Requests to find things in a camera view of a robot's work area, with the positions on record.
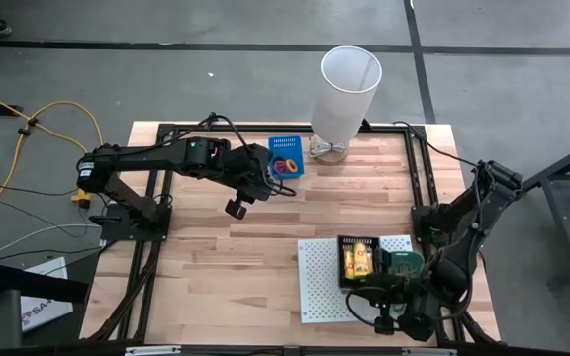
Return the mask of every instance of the blue plastic basket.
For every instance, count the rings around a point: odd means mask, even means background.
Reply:
[[[274,168],[270,167],[272,177],[278,179],[280,175],[283,179],[298,178],[305,174],[305,162],[303,161],[303,144],[300,136],[275,136],[269,138],[269,150],[274,153],[270,164],[274,166],[274,162],[278,158],[284,160],[291,159],[298,166],[296,173],[277,173]]]

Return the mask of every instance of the wooden table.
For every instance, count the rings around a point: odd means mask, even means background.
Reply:
[[[158,124],[135,122],[129,145],[153,144]],[[239,145],[233,133],[196,134]],[[269,136],[290,133],[242,134],[248,142],[267,146]],[[310,135],[300,133],[303,142]],[[450,126],[427,126],[427,138],[456,154]],[[449,202],[465,189],[459,163],[434,151],[430,155],[439,199]],[[422,171],[421,156],[416,156]],[[305,154],[305,169],[300,181],[286,181],[298,191],[295,198],[274,197],[248,205],[242,221],[224,212],[235,195],[232,189],[173,177],[171,233],[157,268],[147,343],[425,345],[403,333],[377,335],[359,322],[301,324],[300,316],[299,238],[411,233],[409,210],[414,203],[402,136],[360,134],[340,166],[321,166]],[[121,178],[143,194],[147,173],[123,173]],[[159,191],[161,178],[157,181]],[[130,241],[118,242],[100,257],[81,337],[100,327],[125,292],[133,249]],[[481,263],[474,274],[470,311],[488,334],[499,337]]]

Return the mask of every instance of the shoe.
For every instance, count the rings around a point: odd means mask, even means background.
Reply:
[[[12,28],[5,21],[0,21],[0,37],[8,37],[12,34]]]

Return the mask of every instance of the concrete floor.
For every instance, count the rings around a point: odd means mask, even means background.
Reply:
[[[570,47],[570,0],[414,0],[422,45]],[[13,40],[204,44],[410,45],[401,0],[0,0]],[[384,79],[367,118],[423,123],[413,55],[376,53]],[[321,52],[138,51],[0,48],[0,98],[27,112],[55,100],[84,104],[105,139],[127,141],[134,120],[198,120],[210,111],[237,121],[307,121]],[[426,55],[438,123],[452,124],[459,153],[495,159],[529,176],[570,151],[570,56]],[[96,144],[73,108],[43,116],[51,128]],[[11,164],[21,119],[0,118],[0,183]],[[74,186],[75,146],[34,133],[11,185],[61,192]],[[467,183],[471,182],[465,170]],[[55,223],[79,223],[68,197],[6,192],[2,199]],[[94,202],[93,212],[99,210]],[[42,228],[0,206],[0,246]],[[46,233],[8,252],[80,249],[98,243]],[[570,253],[541,192],[510,206],[485,246],[503,340],[570,351],[570,289],[550,293],[547,278],[570,271]],[[67,257],[74,261],[81,256]],[[45,254],[10,259],[31,266]],[[71,267],[90,280],[90,258]],[[28,335],[72,338],[79,314]]]

